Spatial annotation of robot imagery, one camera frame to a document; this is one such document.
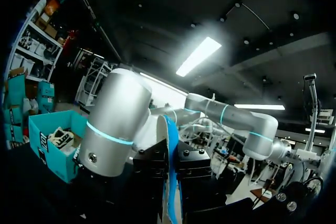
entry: teal cardboard box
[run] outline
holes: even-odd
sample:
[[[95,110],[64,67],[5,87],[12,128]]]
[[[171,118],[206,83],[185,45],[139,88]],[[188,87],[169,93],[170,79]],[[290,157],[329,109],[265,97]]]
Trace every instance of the teal cardboard box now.
[[[51,113],[54,111],[54,98],[37,94],[38,110],[40,114]]]
[[[70,153],[59,150],[48,140],[48,135],[58,127],[68,129],[83,138],[87,119],[75,111],[61,111],[29,117],[30,146],[35,154],[59,178],[68,183],[77,175],[77,167],[72,160],[76,149]]]
[[[25,73],[19,73],[8,79],[8,102],[10,105],[21,104],[26,96]]]
[[[24,143],[22,126],[15,126],[12,124],[4,123],[4,130],[6,140]]]
[[[4,110],[4,120],[8,124],[22,123],[22,103],[20,105],[12,105],[8,109]]]
[[[55,96],[54,84],[47,81],[40,81],[38,83],[38,94],[44,95],[46,97],[54,97]]]

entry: track light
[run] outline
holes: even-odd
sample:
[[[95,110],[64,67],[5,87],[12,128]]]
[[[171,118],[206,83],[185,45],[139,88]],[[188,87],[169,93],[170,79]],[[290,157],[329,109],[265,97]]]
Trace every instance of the track light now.
[[[298,13],[293,13],[293,17],[294,17],[295,20],[298,20],[300,18]]]

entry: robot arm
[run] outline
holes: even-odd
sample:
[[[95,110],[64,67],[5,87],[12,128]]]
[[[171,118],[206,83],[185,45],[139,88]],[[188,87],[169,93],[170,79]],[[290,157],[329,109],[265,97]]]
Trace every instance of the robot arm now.
[[[199,118],[201,112],[213,122],[248,131],[249,136],[243,147],[247,156],[264,160],[272,154],[278,121],[270,115],[238,109],[192,93],[187,96],[184,109],[158,109],[152,114],[167,114],[177,125],[185,125]]]

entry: bolt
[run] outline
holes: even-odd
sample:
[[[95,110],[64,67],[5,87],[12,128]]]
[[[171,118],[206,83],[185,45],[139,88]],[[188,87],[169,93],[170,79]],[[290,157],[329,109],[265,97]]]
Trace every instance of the bolt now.
[[[295,209],[298,207],[298,204],[296,204],[295,201],[291,201],[290,203],[287,204],[287,209],[290,212],[295,211]]]
[[[275,196],[275,198],[276,198],[278,201],[283,202],[283,201],[286,200],[287,197],[286,197],[286,194],[284,194],[284,193],[278,193],[277,196]]]

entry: machine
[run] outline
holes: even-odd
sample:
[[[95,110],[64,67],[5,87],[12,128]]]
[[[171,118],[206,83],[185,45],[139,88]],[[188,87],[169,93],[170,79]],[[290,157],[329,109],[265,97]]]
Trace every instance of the machine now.
[[[286,141],[274,140],[278,122],[270,115],[189,94],[183,109],[153,111],[159,117],[156,144],[138,150],[129,160],[133,139],[149,118],[150,98],[151,88],[130,70],[114,69],[104,83],[76,160],[80,171],[71,183],[76,207],[87,220],[97,221],[113,213],[114,218],[123,218],[123,223],[177,223],[172,201],[176,183],[183,223],[212,223],[221,216],[230,220],[234,213],[237,215],[232,220],[253,221],[274,209],[279,221],[296,221],[304,216],[315,197],[308,187],[306,169],[318,170],[320,161],[308,150],[293,151]],[[226,205],[224,188],[229,185],[214,176],[207,152],[179,141],[177,127],[180,131],[210,128],[222,134],[224,125],[249,132],[243,146],[247,156],[276,164],[294,163],[291,184],[255,210],[250,199]]]

